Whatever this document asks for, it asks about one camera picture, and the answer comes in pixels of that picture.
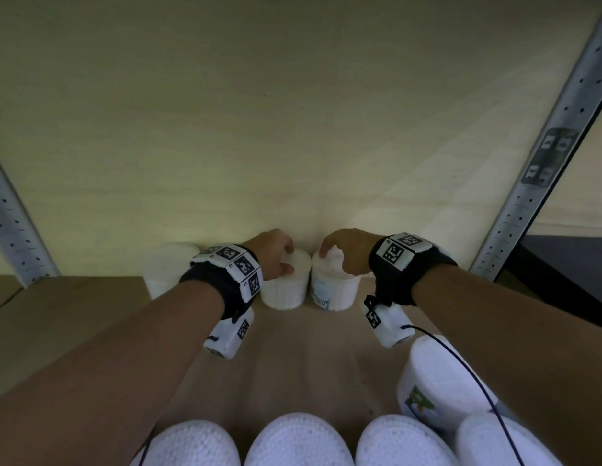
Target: product label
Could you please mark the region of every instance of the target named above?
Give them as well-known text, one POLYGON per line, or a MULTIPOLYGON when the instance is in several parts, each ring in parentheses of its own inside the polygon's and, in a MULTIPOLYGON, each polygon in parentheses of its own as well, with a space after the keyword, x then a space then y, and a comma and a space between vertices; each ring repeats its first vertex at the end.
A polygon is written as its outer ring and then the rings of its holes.
POLYGON ((411 410, 417 420, 433 429, 439 435, 445 432, 443 428, 440 427, 441 414, 439 409, 435 407, 435 404, 433 404, 422 391, 420 391, 419 387, 414 385, 405 404, 409 407, 409 410, 411 410))
POLYGON ((331 287, 324 282, 312 281, 312 299, 325 310, 329 309, 329 300, 331 299, 331 287))

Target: barcode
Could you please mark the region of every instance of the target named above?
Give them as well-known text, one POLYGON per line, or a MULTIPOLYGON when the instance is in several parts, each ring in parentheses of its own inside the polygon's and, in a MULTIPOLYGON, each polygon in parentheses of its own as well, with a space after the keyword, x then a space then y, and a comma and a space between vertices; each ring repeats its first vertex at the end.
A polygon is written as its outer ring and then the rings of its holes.
POLYGON ((319 305, 320 307, 322 307, 323 309, 328 309, 329 308, 329 301, 323 301, 322 299, 320 299, 319 297, 317 297, 315 294, 312 295, 312 299, 314 299, 314 302, 319 305))

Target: cable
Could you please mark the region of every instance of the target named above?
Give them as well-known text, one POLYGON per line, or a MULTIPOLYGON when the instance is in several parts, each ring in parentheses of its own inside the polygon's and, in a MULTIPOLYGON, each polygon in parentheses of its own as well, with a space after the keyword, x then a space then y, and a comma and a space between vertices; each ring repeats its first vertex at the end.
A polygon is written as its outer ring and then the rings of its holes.
POLYGON ((460 362, 461 365, 463 365, 465 367, 465 369, 468 371, 468 373, 474 378, 476 383, 478 383, 478 386, 480 386, 480 389, 483 390, 484 397, 486 397, 486 399, 489 401, 489 404, 491 405, 491 410, 493 411, 493 414, 495 414, 495 416, 497 417, 497 420, 499 420, 499 423, 502 426, 504 433, 506 434, 506 438, 508 439, 508 442, 510 443, 512 450, 515 453, 515 456, 517 457, 517 461, 519 462, 520 466, 525 466, 525 464, 523 463, 523 460, 521 459, 521 455, 519 454, 519 450, 517 450, 517 447, 515 446, 515 443, 512 440, 512 437, 510 436, 508 429, 506 428, 506 424, 504 423, 502 416, 499 415, 499 412, 497 411, 495 404, 493 404, 493 401, 491 400, 491 396, 489 396, 489 393, 484 388, 480 379, 478 379, 478 376, 476 376, 476 374, 472 371, 472 369, 467 366, 467 363, 465 363, 465 361, 463 361, 463 359, 459 355, 457 355, 449 346, 447 346, 445 343, 443 343, 441 340, 439 340, 436 336, 432 335, 430 332, 428 332, 424 329, 421 329, 420 327, 416 327, 411 324, 407 324, 407 325, 404 325, 401 327, 401 329, 403 329, 403 330, 409 329, 409 328, 419 330, 420 332, 422 332, 422 333, 426 334, 427 336, 429 336, 430 338, 432 338, 435 342, 437 342, 439 345, 441 345, 443 348, 445 348, 448 352, 450 352, 450 354, 454 358, 456 358, 460 362))
POLYGON ((143 454, 141 455, 141 459, 139 460, 139 466, 143 466, 143 462, 145 461, 145 455, 147 455, 147 451, 150 449, 150 443, 152 443, 152 439, 154 438, 154 431, 156 430, 156 425, 152 428, 152 431, 147 436, 145 440, 145 447, 143 448, 143 454))

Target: hand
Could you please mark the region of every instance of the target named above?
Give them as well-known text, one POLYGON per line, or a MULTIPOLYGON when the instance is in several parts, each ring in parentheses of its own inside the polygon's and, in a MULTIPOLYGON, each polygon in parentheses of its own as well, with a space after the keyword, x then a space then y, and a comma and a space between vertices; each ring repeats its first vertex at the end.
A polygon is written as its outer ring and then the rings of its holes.
POLYGON ((370 273, 368 259, 374 245, 385 235, 371 234, 358 228, 341 228, 327 235, 320 246, 318 255, 325 258, 335 245, 344 252, 342 269, 348 274, 370 273))
POLYGON ((281 253, 284 250, 286 253, 295 251, 295 244, 292 239, 284 234, 281 229, 274 228, 268 232, 263 232, 241 245, 253 251, 258 257, 264 281, 274 280, 295 272, 294 266, 280 262, 281 253))

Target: black wrist strap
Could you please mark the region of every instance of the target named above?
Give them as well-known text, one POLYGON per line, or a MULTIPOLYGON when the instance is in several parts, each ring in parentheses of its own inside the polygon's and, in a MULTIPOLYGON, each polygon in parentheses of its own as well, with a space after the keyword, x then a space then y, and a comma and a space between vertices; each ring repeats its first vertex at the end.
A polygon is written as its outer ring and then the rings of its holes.
POLYGON ((378 241, 369 265, 376 276, 376 300, 389 307, 416 305, 411 295, 415 283, 432 267, 456 262, 445 250, 413 234, 395 234, 378 241))
POLYGON ((209 247, 191 260, 180 282, 201 281, 216 289, 225 304, 221 320, 233 323, 251 307, 263 285, 262 271, 253 251, 232 243, 209 247))

